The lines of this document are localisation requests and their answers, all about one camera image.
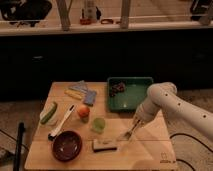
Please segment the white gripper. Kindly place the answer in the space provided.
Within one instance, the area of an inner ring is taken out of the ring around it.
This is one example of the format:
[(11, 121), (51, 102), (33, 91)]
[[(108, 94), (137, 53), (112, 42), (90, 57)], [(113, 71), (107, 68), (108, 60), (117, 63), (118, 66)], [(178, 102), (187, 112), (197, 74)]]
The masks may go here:
[(151, 100), (145, 99), (136, 109), (133, 117), (134, 128), (140, 128), (144, 123), (149, 123), (155, 119), (160, 107)]

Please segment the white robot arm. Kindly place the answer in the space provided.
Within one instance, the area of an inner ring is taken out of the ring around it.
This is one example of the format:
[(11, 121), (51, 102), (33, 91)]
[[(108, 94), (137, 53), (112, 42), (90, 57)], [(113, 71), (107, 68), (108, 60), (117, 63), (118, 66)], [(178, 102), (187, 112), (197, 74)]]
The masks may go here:
[(153, 121), (160, 110), (168, 110), (213, 141), (213, 113), (186, 102), (177, 96), (172, 82), (154, 83), (147, 89), (147, 96), (137, 107), (133, 124), (139, 127)]

